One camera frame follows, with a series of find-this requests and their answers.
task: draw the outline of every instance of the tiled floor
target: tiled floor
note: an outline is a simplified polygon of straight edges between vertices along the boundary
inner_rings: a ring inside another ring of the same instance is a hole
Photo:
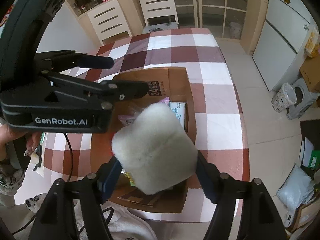
[[[239,93],[248,135],[250,179],[262,179],[284,219],[287,210],[276,191],[299,161],[300,121],[320,118],[320,109],[310,108],[300,119],[291,121],[285,112],[275,112],[271,106],[275,92],[267,90],[252,57],[245,54],[239,42],[217,42]],[[229,240],[236,239],[239,224],[240,217],[235,217]],[[209,223],[175,224],[172,240],[201,240],[208,226]]]

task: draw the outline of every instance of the black cable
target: black cable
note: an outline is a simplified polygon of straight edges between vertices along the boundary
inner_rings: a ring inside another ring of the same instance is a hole
[[[67,179],[67,182],[69,182],[70,179],[71,179],[71,175],[72,175],[72,173],[73,173],[73,152],[72,152],[71,144],[70,144],[70,141],[69,141],[69,138],[68,138],[67,134],[66,134],[65,132],[64,132],[63,134],[64,134],[64,136],[65,136],[65,138],[66,138],[66,140],[67,140],[67,143],[68,143],[68,146],[69,146],[69,149],[70,149],[71,170],[70,170],[69,177],[68,177],[68,179]]]
[[[112,207],[108,207],[108,208],[102,210],[102,214],[103,214],[104,212],[109,211],[109,210],[110,210],[110,213],[109,213],[109,215],[108,215],[108,217],[107,217],[107,219],[106,219],[106,224],[107,224],[107,225],[109,225],[109,223],[110,223],[110,221],[111,221],[111,218],[112,218],[113,213],[115,212],[115,210],[114,210]],[[81,227],[81,229],[80,229],[79,232],[78,232],[78,236],[82,233],[84,227],[85,227],[85,225],[83,225],[83,227]]]
[[[70,179],[71,179],[72,172],[73,172],[73,152],[72,152],[71,144],[70,144],[70,141],[69,141],[69,138],[68,138],[67,134],[66,134],[66,133],[63,133],[63,134],[64,134],[64,136],[65,136],[65,138],[66,138],[66,140],[67,140],[67,143],[68,143],[68,146],[69,146],[69,149],[70,149],[71,170],[70,170],[69,177],[68,177],[68,179],[67,179],[67,182],[69,182]],[[36,218],[36,215],[37,215],[37,212],[33,215],[33,217],[32,217],[22,228],[20,228],[19,230],[13,232],[12,235],[14,235],[14,234],[16,234],[16,233],[18,233],[18,232],[26,229],[26,228],[31,224],[31,222]]]

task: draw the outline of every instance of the refrigerator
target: refrigerator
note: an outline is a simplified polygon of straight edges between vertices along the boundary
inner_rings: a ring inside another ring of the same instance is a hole
[[[301,0],[269,0],[266,20],[252,56],[268,88],[279,81],[294,62],[308,34],[311,15]]]

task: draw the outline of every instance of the white plush toy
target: white plush toy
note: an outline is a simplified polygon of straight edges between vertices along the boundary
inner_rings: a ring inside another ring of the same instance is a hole
[[[146,108],[118,131],[112,151],[135,185],[151,195],[196,172],[198,151],[171,109],[162,103]]]

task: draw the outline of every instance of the human hand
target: human hand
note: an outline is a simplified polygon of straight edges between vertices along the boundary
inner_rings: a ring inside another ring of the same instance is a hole
[[[6,151],[4,148],[5,143],[18,139],[26,134],[27,132],[16,131],[12,129],[8,124],[4,124],[0,127],[0,161],[6,158]],[[41,132],[32,133],[31,136],[27,139],[27,150],[24,153],[25,156],[30,156],[37,148],[41,140],[41,134]]]

